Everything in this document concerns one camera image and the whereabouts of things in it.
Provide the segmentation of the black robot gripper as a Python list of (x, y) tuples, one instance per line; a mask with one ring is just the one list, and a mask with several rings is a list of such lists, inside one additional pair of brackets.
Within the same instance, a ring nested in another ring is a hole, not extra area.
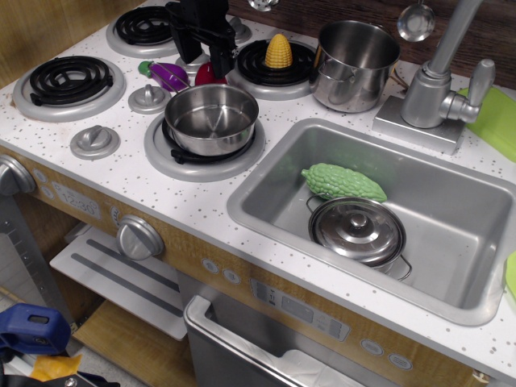
[(235, 31), (226, 19), (229, 3), (224, 0), (167, 2), (173, 40), (181, 59), (190, 64), (210, 45), (210, 62), (216, 79), (235, 67)]

